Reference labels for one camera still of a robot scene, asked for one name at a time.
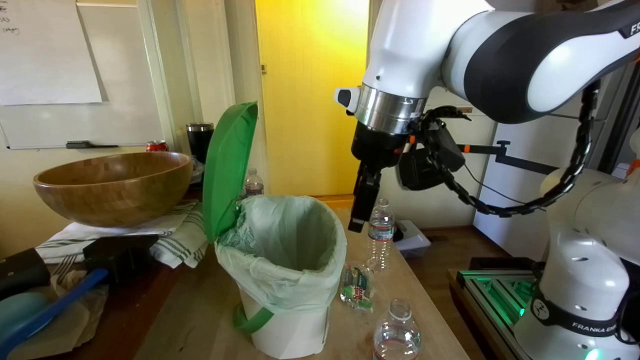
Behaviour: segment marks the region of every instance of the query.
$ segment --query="black tumbler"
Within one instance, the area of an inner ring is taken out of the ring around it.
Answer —
[[[209,142],[213,136],[213,124],[210,122],[193,122],[187,124],[187,137],[191,154],[201,163],[207,162]]]

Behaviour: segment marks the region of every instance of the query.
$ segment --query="green trash can lid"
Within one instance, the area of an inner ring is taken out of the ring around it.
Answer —
[[[233,105],[222,114],[209,143],[202,207],[211,243],[236,224],[236,201],[244,185],[257,120],[256,102]]]

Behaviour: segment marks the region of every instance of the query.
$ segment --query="white bucket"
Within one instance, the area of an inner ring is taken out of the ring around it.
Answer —
[[[240,289],[246,318],[260,309],[249,294]],[[276,359],[291,359],[317,354],[324,348],[329,329],[329,308],[310,313],[275,314],[260,330],[251,335],[253,346]]]

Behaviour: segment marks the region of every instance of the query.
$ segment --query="whiteboard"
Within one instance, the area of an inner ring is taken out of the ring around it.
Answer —
[[[9,149],[163,139],[137,8],[78,6],[103,102],[0,106]]]

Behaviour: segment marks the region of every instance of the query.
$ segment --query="red can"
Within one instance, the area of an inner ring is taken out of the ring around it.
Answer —
[[[154,140],[147,143],[147,152],[150,151],[169,151],[169,145],[164,140]]]

